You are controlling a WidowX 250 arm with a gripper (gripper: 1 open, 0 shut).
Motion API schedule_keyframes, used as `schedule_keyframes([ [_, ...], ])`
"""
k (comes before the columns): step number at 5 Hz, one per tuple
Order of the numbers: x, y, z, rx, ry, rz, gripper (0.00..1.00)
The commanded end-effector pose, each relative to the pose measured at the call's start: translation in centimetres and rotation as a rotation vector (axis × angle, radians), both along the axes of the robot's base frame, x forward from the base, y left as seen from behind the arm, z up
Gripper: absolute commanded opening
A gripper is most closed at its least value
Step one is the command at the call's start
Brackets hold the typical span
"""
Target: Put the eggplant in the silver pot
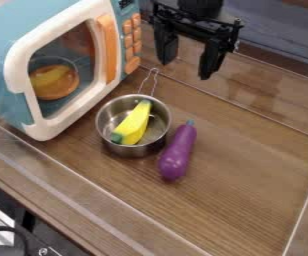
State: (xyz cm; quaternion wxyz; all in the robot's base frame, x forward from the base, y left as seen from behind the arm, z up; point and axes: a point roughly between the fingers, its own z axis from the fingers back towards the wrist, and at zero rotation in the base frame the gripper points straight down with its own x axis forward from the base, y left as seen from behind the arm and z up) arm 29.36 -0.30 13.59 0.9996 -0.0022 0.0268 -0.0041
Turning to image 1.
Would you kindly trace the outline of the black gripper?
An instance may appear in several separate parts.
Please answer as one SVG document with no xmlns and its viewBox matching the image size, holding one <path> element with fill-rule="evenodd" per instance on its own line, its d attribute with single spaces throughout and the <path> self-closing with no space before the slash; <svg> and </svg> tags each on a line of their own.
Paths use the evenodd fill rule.
<svg viewBox="0 0 308 256">
<path fill-rule="evenodd" d="M 208 80 L 239 44 L 244 22 L 224 10 L 225 0 L 155 0 L 152 24 L 157 57 L 168 65 L 179 54 L 179 35 L 205 43 L 199 75 Z"/>
</svg>

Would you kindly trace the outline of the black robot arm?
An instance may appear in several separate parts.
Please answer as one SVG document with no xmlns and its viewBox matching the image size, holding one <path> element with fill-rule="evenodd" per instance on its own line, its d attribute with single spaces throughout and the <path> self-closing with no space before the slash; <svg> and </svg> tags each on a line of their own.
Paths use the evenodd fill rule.
<svg viewBox="0 0 308 256">
<path fill-rule="evenodd" d="M 177 6 L 153 1 L 151 23 L 157 58 L 168 65 L 179 56 L 180 35 L 205 45 L 199 76 L 208 80 L 220 70 L 228 53 L 239 46 L 244 21 L 223 11 L 224 0 L 177 0 Z"/>
</svg>

